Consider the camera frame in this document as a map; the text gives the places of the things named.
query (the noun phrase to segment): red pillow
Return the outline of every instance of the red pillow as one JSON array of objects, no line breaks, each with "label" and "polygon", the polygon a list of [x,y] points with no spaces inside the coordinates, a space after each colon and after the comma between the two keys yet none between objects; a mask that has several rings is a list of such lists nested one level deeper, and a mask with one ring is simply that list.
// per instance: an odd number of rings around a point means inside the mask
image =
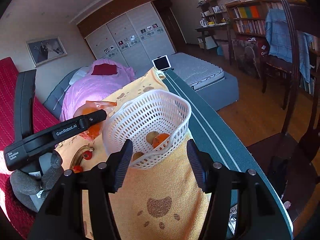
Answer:
[{"label": "red pillow", "polygon": [[107,64],[107,63],[103,63],[103,64],[100,64],[100,65],[95,65],[91,75],[111,76],[111,75],[115,75],[116,73],[117,73],[117,65],[110,65],[110,64]]}]

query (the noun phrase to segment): electric kettle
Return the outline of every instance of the electric kettle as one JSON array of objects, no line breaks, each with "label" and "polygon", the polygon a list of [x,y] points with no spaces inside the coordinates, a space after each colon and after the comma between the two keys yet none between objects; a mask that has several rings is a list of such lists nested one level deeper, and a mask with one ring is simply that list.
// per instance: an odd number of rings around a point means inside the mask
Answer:
[{"label": "electric kettle", "polygon": [[203,19],[200,21],[200,25],[201,25],[202,27],[208,27],[208,21],[207,21],[205,18],[203,18]]}]

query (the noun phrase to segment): gloved hand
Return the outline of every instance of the gloved hand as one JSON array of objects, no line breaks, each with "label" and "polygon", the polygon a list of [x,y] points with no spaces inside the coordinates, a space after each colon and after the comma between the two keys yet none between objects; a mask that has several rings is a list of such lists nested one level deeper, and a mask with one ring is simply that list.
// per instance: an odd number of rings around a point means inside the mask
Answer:
[{"label": "gloved hand", "polygon": [[57,182],[61,174],[63,173],[62,158],[55,150],[52,152],[50,159],[50,168],[42,176],[41,180],[36,180],[33,176],[26,174],[20,170],[15,170],[10,175],[10,183],[13,193],[17,199],[24,204],[27,208],[38,212],[30,196],[41,193],[41,199],[45,199]]}]

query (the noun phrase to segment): white plastic basket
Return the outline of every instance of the white plastic basket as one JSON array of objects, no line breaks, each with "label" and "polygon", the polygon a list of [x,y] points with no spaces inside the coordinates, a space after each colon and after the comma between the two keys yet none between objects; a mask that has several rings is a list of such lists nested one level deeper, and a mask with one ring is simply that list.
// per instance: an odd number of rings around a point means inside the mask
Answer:
[{"label": "white plastic basket", "polygon": [[[133,142],[133,153],[144,155],[130,162],[130,167],[150,169],[169,156],[184,140],[191,116],[190,104],[177,95],[164,90],[150,90],[126,102],[110,117],[102,132],[108,155],[120,151],[126,139]],[[170,134],[153,149],[146,141],[149,132]]]}]

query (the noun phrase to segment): white tablet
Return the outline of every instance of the white tablet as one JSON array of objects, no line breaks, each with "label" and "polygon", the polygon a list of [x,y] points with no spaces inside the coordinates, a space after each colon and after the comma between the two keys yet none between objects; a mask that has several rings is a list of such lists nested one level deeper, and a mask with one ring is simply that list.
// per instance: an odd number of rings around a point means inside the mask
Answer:
[{"label": "white tablet", "polygon": [[171,68],[167,55],[154,59],[152,63],[158,70],[161,70],[161,71]]}]

